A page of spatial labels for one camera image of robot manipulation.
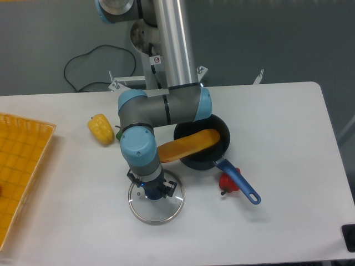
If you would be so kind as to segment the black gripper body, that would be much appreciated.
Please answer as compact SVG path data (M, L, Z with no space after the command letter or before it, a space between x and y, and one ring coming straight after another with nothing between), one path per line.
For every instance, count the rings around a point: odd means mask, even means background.
M127 177L129 180L131 180L132 183L134 177L138 177L142 181L145 181L146 185L142 188L144 190L149 190L149 191L151 190L159 191L159 186L162 184L163 180L165 180L164 170L162 167L158 167L152 174L146 176L135 175L132 170L129 170L127 173Z

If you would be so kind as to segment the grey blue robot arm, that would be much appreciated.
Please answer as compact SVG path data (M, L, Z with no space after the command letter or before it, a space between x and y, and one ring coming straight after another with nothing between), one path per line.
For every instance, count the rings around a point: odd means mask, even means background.
M96 1L95 5L106 23L146 18L158 29L168 93L150 97L129 89L120 94L120 149L130 167L128 177L150 200L172 197L177 184L164 177L154 129L206 119L212 113L210 92L197 77L186 2Z

